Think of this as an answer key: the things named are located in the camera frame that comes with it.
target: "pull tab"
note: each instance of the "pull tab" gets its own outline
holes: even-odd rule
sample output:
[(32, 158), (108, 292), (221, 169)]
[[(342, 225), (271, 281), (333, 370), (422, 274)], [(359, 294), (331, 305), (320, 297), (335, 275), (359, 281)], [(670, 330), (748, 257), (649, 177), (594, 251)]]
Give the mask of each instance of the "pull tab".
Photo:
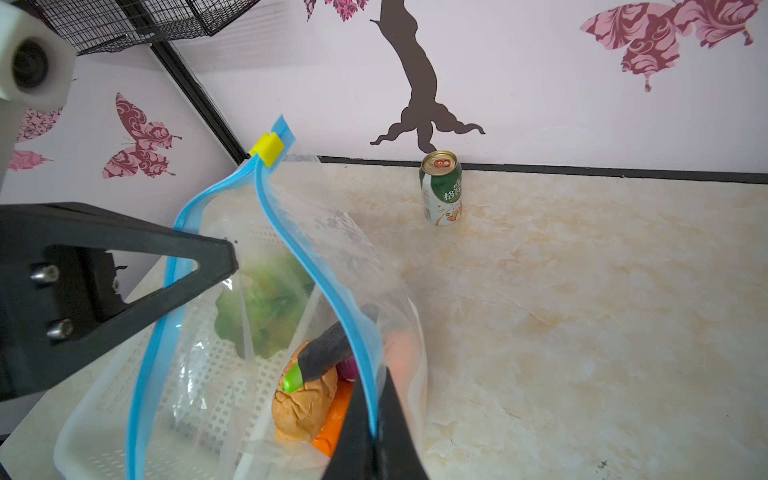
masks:
[(272, 132), (271, 134), (262, 135), (248, 153), (251, 157), (254, 154), (259, 154), (259, 158), (261, 158), (264, 164), (272, 167), (272, 164), (275, 163), (277, 156), (280, 155), (284, 147), (285, 145), (283, 145), (280, 137), (275, 132)]

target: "bread roll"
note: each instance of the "bread roll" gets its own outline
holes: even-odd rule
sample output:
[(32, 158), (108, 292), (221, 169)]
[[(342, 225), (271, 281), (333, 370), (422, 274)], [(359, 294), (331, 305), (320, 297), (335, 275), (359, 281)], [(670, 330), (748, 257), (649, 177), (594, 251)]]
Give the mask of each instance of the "bread roll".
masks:
[(293, 393), (283, 391), (283, 379), (307, 343), (309, 341), (293, 353), (277, 382), (277, 390), (272, 399), (272, 418), (275, 421), (277, 440), (313, 441), (326, 421), (328, 408), (336, 394), (336, 369), (328, 370), (319, 380), (307, 382)]

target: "toy food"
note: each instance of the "toy food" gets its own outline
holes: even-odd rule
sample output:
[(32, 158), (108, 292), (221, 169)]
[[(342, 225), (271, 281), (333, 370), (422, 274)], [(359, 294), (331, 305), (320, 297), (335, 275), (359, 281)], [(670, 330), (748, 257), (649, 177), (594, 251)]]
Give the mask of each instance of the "toy food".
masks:
[(352, 398), (352, 388), (354, 386), (355, 384), (352, 382), (339, 379), (338, 386), (336, 387), (336, 396), (333, 397), (333, 402), (328, 409), (326, 421), (323, 423), (317, 438), (312, 441), (312, 445), (329, 457), (333, 456), (336, 446), (339, 444), (341, 427), (344, 425), (346, 410), (349, 408), (349, 401)]
[(296, 363), (299, 352), (308, 343), (303, 343), (293, 353), (277, 383), (272, 400), (272, 418), (277, 440), (313, 441), (323, 427), (326, 413), (336, 395), (336, 369), (329, 369), (320, 379), (306, 382), (292, 393), (282, 390), (283, 377)]
[(290, 345), (314, 282), (289, 253), (246, 265), (237, 275), (242, 287), (224, 290), (216, 300), (214, 332), (220, 339), (234, 342), (237, 355), (245, 358), (245, 302), (253, 353), (268, 359)]

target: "white mechanical part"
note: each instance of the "white mechanical part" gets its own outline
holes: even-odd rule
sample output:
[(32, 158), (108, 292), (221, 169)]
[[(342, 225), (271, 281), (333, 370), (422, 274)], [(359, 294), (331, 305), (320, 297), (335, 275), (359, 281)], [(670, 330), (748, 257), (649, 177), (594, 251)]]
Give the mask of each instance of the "white mechanical part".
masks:
[(43, 22), (0, 1), (0, 186), (24, 112), (64, 106), (75, 57)]

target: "wall decal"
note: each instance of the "wall decal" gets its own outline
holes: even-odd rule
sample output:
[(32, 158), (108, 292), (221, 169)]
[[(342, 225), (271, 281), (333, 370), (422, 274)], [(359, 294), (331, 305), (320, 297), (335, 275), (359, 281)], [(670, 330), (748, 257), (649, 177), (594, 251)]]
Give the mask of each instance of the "wall decal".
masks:
[[(316, 0), (304, 0), (307, 20), (312, 16)], [(411, 84), (411, 101), (400, 114), (400, 121), (392, 124), (389, 131), (379, 135), (371, 145), (378, 145), (384, 140), (394, 141), (407, 131), (416, 130), (419, 149), (424, 153), (435, 151), (432, 145), (434, 128), (442, 132), (465, 134), (473, 130), (485, 134), (477, 124), (463, 124), (456, 119), (448, 108), (437, 103), (437, 75), (432, 63), (427, 58), (424, 49), (416, 41), (416, 30), (419, 27), (416, 19), (406, 10), (405, 0), (381, 0), (379, 20), (371, 20), (379, 26), (384, 38), (395, 49), (402, 68)], [(336, 12), (346, 22), (359, 9), (364, 9), (368, 0), (325, 0), (326, 4), (333, 3)]]
[(633, 3), (612, 8), (587, 20), (581, 30), (607, 50), (629, 45), (621, 62), (622, 71), (645, 76), (650, 91), (651, 75), (672, 68), (680, 57), (677, 34), (696, 29), (700, 46), (713, 48), (722, 40), (741, 33), (744, 44), (753, 43), (746, 21), (757, 12), (762, 0), (684, 0), (672, 5)]
[(27, 108), (16, 135), (16, 143), (19, 144), (22, 141), (31, 140), (50, 131), (60, 116), (60, 108), (47, 114)]
[[(31, 140), (49, 132), (56, 125), (56, 121), (60, 116), (60, 108), (47, 114), (28, 108), (24, 113), (21, 125), (19, 125), (16, 143), (20, 144), (23, 141)], [(14, 171), (31, 170), (46, 161), (53, 160), (29, 150), (13, 150), (11, 161), (8, 163), (8, 169)]]
[(115, 106), (118, 109), (118, 117), (125, 130), (134, 139), (135, 144), (124, 148), (109, 159), (103, 178), (133, 177), (139, 170), (148, 177), (168, 173), (168, 159), (157, 153), (158, 148), (171, 148), (173, 139), (181, 137), (171, 135), (162, 122), (152, 121), (147, 123), (147, 116), (136, 105), (125, 99), (118, 93), (115, 98)]
[(8, 169), (10, 170), (31, 170), (42, 164), (45, 161), (53, 161), (50, 158), (45, 158), (40, 154), (36, 154), (29, 150), (14, 150), (11, 155), (11, 161), (8, 163)]

